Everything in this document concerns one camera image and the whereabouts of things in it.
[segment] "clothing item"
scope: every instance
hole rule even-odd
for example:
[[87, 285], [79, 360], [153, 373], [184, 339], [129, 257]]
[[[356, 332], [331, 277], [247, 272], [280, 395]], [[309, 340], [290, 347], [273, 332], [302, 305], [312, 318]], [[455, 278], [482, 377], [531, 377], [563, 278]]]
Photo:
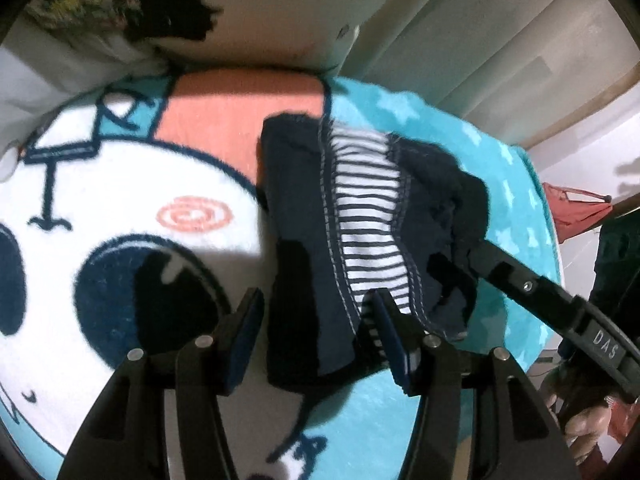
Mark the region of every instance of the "clothing item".
[[261, 145], [278, 237], [273, 384], [304, 389], [380, 366], [372, 288], [388, 288], [427, 332], [465, 335], [477, 285], [465, 248], [488, 224], [482, 181], [435, 145], [306, 116], [266, 120]]
[[[542, 187], [554, 217], [560, 243], [592, 229], [613, 211], [611, 195], [599, 195], [573, 187], [552, 186], [548, 182], [543, 182]], [[597, 198], [602, 202], [572, 200], [568, 193]]]
[[[632, 340], [640, 336], [640, 316], [636, 308], [640, 298], [639, 226], [640, 210], [604, 222], [594, 265], [596, 277], [589, 295], [589, 301]], [[575, 346], [568, 339], [558, 348], [564, 359], [574, 351]]]

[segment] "human hand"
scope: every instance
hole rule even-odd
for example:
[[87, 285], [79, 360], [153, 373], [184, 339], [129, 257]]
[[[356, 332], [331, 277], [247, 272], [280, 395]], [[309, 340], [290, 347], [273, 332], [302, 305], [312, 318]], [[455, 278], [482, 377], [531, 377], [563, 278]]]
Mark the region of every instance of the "human hand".
[[556, 422], [558, 418], [552, 408], [559, 400], [563, 402], [563, 410], [570, 408], [572, 402], [586, 406], [569, 418], [564, 428], [561, 427], [576, 463], [582, 463], [609, 428], [611, 408], [607, 402], [607, 390], [589, 386], [577, 367], [562, 363], [546, 376], [540, 386], [540, 394]]

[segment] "black fabric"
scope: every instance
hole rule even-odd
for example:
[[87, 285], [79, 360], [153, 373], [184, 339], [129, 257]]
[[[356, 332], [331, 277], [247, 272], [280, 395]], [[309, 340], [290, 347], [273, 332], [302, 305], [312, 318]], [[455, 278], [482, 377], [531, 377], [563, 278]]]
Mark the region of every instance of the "black fabric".
[[[358, 292], [352, 289], [358, 280], [348, 278], [351, 271], [377, 269], [350, 267], [346, 260], [354, 256], [345, 256], [341, 246], [340, 235], [352, 231], [337, 213], [341, 165], [330, 142], [338, 135], [334, 127], [307, 116], [283, 114], [266, 120], [262, 131], [266, 199], [278, 240], [268, 371], [271, 383], [295, 391], [344, 383], [379, 369], [383, 362], [370, 325], [363, 323], [366, 309], [361, 315]], [[370, 134], [383, 138], [378, 132]], [[368, 133], [354, 135], [357, 143]], [[476, 301], [477, 282], [465, 267], [465, 250], [486, 233], [486, 189], [435, 145], [393, 134], [384, 139], [388, 152], [380, 160], [388, 161], [388, 167], [383, 170], [399, 174], [389, 184], [398, 190], [388, 224], [399, 251], [391, 258], [402, 256], [406, 264], [410, 313], [425, 330], [458, 339]], [[356, 169], [371, 171], [363, 166]], [[377, 232], [357, 231], [364, 237]], [[377, 262], [368, 255], [363, 258], [368, 258], [363, 262], [368, 266]], [[443, 263], [450, 266], [452, 260], [456, 272], [444, 271], [449, 267]]]
[[[632, 339], [640, 336], [640, 210], [604, 222], [600, 228], [596, 278], [589, 301]], [[575, 347], [562, 341], [558, 353], [568, 359]]]

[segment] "bedsheet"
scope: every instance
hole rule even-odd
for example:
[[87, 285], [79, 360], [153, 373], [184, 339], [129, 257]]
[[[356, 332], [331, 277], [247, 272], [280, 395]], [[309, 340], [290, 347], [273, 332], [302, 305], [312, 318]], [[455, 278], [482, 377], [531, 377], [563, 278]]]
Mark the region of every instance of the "bedsheet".
[[[39, 131], [0, 186], [0, 419], [45, 480], [129, 349], [177, 348], [248, 286], [268, 295], [273, 239], [256, 149], [264, 118], [284, 111], [440, 144], [487, 184], [488, 238], [560, 279], [526, 154], [414, 94], [252, 70], [130, 78], [84, 94]], [[460, 346], [505, 345], [527, 368], [550, 334], [481, 283]], [[267, 384], [265, 348], [262, 330], [243, 384], [220, 399], [241, 479], [398, 474], [417, 399], [388, 370], [312, 399]], [[467, 400], [461, 438], [469, 409]]]

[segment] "bolt head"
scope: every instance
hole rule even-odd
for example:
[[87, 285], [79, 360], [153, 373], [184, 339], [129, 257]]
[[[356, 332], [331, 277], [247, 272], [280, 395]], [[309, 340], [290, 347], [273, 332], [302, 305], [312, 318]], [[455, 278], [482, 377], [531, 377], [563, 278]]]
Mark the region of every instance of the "bolt head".
[[427, 334], [422, 340], [423, 344], [428, 348], [437, 348], [442, 344], [442, 339], [434, 334]]
[[201, 335], [196, 338], [195, 343], [198, 348], [209, 348], [213, 345], [213, 338], [210, 335]]
[[127, 354], [127, 359], [129, 361], [140, 361], [145, 356], [145, 351], [142, 348], [134, 348], [133, 350], [129, 350]]
[[500, 361], [508, 361], [511, 354], [506, 348], [498, 346], [498, 348], [494, 349], [494, 356], [496, 359], [500, 359]]

